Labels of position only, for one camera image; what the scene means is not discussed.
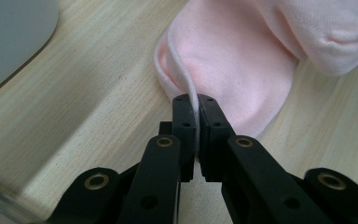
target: light wood surface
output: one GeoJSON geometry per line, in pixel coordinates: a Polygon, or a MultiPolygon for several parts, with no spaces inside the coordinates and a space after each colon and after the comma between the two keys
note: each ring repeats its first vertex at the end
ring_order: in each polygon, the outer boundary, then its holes
{"type": "MultiPolygon", "coordinates": [[[[94,167],[138,162],[171,120],[152,53],[184,0],[58,1],[57,29],[0,89],[0,190],[47,218],[94,167]]],[[[358,183],[358,67],[327,77],[300,63],[280,114],[258,138],[289,173],[315,167],[358,183]]],[[[181,191],[180,223],[230,223],[218,184],[199,171],[181,191]]]]}

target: sock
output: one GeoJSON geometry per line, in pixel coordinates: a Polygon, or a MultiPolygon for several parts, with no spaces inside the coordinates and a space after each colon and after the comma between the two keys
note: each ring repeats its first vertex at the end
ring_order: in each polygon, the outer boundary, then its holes
{"type": "Polygon", "coordinates": [[[196,113],[198,93],[215,98],[236,134],[256,137],[281,109],[298,59],[331,75],[358,64],[357,6],[190,0],[158,42],[159,82],[170,99],[188,93],[196,113]]]}

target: pink sock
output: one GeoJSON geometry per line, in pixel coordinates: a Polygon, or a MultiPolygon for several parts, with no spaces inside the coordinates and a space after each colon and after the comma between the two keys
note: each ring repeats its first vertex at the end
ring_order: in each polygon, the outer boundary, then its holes
{"type": "Polygon", "coordinates": [[[161,86],[171,99],[188,93],[196,111],[198,93],[215,98],[237,134],[258,136],[286,99],[297,58],[333,75],[358,64],[358,1],[318,4],[190,0],[157,45],[161,86]]]}

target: clear plastic object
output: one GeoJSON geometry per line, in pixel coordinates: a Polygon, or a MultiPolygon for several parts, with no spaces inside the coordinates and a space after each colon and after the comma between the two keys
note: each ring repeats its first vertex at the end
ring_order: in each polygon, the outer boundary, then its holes
{"type": "Polygon", "coordinates": [[[0,193],[0,224],[39,223],[42,219],[27,211],[13,199],[0,193]]]}

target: metal ring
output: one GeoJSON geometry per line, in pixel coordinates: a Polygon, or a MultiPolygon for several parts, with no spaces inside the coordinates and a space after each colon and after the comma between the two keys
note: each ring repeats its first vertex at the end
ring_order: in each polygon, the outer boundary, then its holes
{"type": "Polygon", "coordinates": [[[91,190],[101,189],[101,188],[105,187],[108,182],[109,182],[109,176],[108,175],[98,173],[98,174],[89,176],[89,178],[87,178],[86,181],[84,182],[84,187],[86,189],[91,189],[91,190]],[[91,181],[94,178],[101,178],[102,182],[98,183],[98,184],[91,183],[91,181]]]}
{"type": "Polygon", "coordinates": [[[325,186],[327,186],[330,189],[343,190],[347,187],[347,185],[344,183],[344,181],[342,181],[341,179],[339,179],[338,177],[336,177],[334,175],[330,175],[327,173],[318,174],[318,180],[319,180],[319,182],[321,182],[322,184],[324,184],[325,186]]]}
{"type": "Polygon", "coordinates": [[[167,137],[159,138],[156,141],[156,145],[158,145],[159,147],[170,147],[172,146],[172,144],[173,144],[173,140],[167,137]]]}
{"type": "Polygon", "coordinates": [[[253,142],[249,138],[241,137],[235,140],[235,143],[240,147],[252,147],[253,142]]]}

